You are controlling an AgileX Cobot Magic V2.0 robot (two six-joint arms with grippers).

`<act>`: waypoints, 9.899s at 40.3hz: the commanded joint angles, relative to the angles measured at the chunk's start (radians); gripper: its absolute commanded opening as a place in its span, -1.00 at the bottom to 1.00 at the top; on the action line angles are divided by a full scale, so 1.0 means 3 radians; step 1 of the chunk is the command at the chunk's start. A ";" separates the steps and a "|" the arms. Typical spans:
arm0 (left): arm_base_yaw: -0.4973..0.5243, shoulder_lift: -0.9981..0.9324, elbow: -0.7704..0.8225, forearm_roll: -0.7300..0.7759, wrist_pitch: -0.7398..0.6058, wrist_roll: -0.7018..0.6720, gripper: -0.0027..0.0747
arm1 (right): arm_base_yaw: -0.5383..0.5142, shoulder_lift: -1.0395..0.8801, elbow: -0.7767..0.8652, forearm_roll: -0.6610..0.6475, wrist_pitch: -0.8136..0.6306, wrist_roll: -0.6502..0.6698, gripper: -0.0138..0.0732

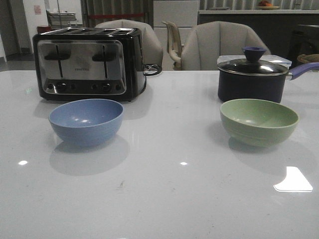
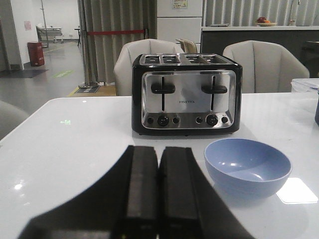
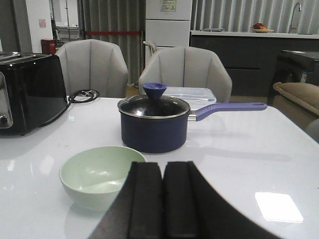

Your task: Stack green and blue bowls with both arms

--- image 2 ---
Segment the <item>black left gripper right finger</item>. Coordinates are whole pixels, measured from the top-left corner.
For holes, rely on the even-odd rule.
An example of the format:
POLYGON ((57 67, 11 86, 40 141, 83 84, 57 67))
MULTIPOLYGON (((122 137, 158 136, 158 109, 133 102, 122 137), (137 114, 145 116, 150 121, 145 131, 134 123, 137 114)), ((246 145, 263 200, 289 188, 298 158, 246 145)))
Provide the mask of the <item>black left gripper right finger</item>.
POLYGON ((199 168, 191 148, 166 147, 159 166, 161 239, 251 239, 199 168))

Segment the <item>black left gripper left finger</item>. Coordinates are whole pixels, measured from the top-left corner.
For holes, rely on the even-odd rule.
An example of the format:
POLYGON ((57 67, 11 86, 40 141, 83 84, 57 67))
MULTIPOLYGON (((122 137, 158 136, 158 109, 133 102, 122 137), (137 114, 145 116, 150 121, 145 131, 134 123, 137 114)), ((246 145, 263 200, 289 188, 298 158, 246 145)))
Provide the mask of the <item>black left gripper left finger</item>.
POLYGON ((85 191, 32 218, 21 239, 155 239, 158 160, 152 147, 129 145, 85 191))

